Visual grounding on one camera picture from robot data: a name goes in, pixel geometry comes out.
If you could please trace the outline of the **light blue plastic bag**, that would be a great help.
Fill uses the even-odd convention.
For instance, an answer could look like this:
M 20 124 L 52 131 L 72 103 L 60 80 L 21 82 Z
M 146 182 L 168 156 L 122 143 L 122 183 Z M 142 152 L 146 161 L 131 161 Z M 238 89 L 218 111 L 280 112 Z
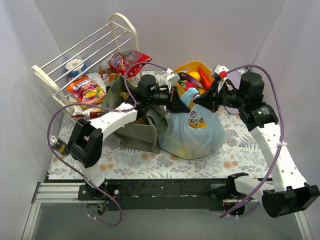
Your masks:
M 158 135 L 159 146 L 182 159 L 207 157 L 225 143 L 226 131 L 219 115 L 199 104 L 188 113 L 168 113 L 165 119 L 167 129 Z

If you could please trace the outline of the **green canvas tote bag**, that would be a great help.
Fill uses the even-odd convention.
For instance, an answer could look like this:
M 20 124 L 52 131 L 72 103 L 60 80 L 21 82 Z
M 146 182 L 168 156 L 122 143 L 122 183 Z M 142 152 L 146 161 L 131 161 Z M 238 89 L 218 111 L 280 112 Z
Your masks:
M 117 76 L 111 82 L 102 106 L 116 109 L 124 102 L 121 93 L 126 91 L 123 76 Z M 163 106 L 151 105 L 148 112 L 142 116 L 146 124 L 128 123 L 113 134 L 122 141 L 122 148 L 159 154 L 159 133 L 168 127 L 166 114 Z

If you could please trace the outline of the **brown paper snack bag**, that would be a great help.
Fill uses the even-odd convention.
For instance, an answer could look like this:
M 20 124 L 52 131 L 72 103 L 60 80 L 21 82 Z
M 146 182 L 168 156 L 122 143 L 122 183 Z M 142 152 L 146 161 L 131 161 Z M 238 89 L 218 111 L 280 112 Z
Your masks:
M 120 96 L 123 98 L 125 103 L 131 104 L 132 106 L 134 105 L 134 101 L 128 92 L 121 92 Z M 145 99 L 139 94 L 134 94 L 133 96 L 136 100 L 135 109 L 137 110 L 137 119 L 133 123 L 140 125 L 148 125 L 146 114 L 149 111 L 150 106 L 147 104 Z

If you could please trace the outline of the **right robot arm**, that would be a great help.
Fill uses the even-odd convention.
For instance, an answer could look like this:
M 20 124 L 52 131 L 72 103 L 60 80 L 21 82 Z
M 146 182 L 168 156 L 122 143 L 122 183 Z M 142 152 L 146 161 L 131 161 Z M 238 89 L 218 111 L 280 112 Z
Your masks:
M 260 203 L 272 217 L 306 210 L 320 195 L 317 185 L 309 185 L 295 165 L 283 140 L 284 127 L 274 109 L 263 101 L 264 81 L 258 73 L 245 72 L 241 75 L 238 89 L 229 90 L 225 84 L 226 72 L 217 75 L 216 80 L 205 93 L 194 99 L 194 103 L 212 112 L 219 106 L 236 108 L 240 119 L 257 142 L 272 177 L 273 184 L 259 181 L 247 173 L 228 176 L 226 188 L 231 195 L 246 195 L 246 198 L 227 211 L 228 214 L 241 208 L 249 200 Z

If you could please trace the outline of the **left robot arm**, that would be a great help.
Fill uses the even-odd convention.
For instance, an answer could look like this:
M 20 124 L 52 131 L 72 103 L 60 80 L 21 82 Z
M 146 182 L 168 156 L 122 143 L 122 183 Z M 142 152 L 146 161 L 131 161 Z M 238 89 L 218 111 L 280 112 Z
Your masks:
M 78 161 L 84 181 L 92 188 L 99 188 L 105 182 L 98 161 L 106 137 L 137 120 L 152 105 L 165 106 L 166 110 L 175 114 L 190 111 L 180 99 L 176 86 L 159 86 L 151 74 L 143 75 L 130 91 L 132 96 L 116 109 L 91 121 L 78 120 L 71 133 L 67 149 Z

